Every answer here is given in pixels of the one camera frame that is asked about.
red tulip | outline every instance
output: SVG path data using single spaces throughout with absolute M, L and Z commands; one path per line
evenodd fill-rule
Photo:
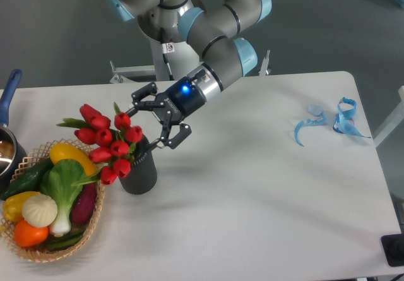
M 112 142 L 112 133 L 109 129 L 100 129 L 95 133 L 95 142 L 99 146 L 109 146 Z
M 95 143 L 95 131 L 91 128 L 81 128 L 74 131 L 76 137 L 83 143 L 93 145 Z
M 108 162 L 112 158 L 109 147 L 98 147 L 88 154 L 93 163 Z
M 103 115 L 95 116 L 91 121 L 90 125 L 95 129 L 105 129 L 111 126 L 111 120 Z
M 117 129 L 128 129 L 131 127 L 131 118 L 124 112 L 120 112 L 115 116 L 114 125 Z
M 131 163 L 126 159 L 118 159 L 114 162 L 112 168 L 118 177 L 125 178 L 131 171 Z
M 125 139 L 132 143 L 139 142 L 143 137 L 143 130 L 140 126 L 129 128 L 125 133 Z
M 101 170 L 101 183 L 103 185 L 110 185 L 116 180 L 116 174 L 110 167 L 104 166 Z
M 110 149 L 111 154 L 115 157 L 122 157 L 129 153 L 129 145 L 121 140 L 112 142 Z
M 85 104 L 82 107 L 80 107 L 80 114 L 83 116 L 84 120 L 87 123 L 90 123 L 94 117 L 101 115 L 99 111 L 89 106 L 88 104 Z

blue joint cap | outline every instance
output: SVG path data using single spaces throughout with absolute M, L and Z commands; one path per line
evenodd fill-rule
M 243 77 L 257 66 L 258 57 L 253 46 L 244 38 L 237 38 L 234 44 L 239 51 Z
M 123 21 L 127 22 L 134 19 L 134 16 L 122 5 L 120 0 L 106 0 L 108 5 L 114 10 L 115 14 Z
M 261 7 L 261 16 L 259 17 L 257 22 L 260 22 L 266 16 L 271 13 L 272 10 L 272 0 L 261 0 L 262 7 Z
M 187 10 L 178 22 L 178 32 L 182 39 L 188 43 L 189 31 L 191 31 L 192 25 L 194 24 L 197 17 L 203 13 L 201 8 L 191 8 Z

black vase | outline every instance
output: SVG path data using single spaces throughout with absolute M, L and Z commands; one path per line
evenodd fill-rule
M 151 190 L 157 181 L 157 170 L 152 152 L 145 152 L 149 141 L 146 137 L 136 146 L 138 149 L 131 164 L 131 171 L 125 178 L 119 178 L 122 187 L 130 194 L 144 194 Z

orange tomato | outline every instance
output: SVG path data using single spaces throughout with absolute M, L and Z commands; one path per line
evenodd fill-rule
M 19 221 L 14 228 L 14 241 L 21 248 L 27 248 L 40 244 L 48 238 L 49 228 L 47 227 L 34 227 L 27 221 Z

cooking pot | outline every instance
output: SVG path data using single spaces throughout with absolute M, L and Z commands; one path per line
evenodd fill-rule
M 0 193 L 6 190 L 18 164 L 27 155 L 15 135 L 8 129 L 9 107 L 21 76 L 19 69 L 11 72 L 0 98 Z

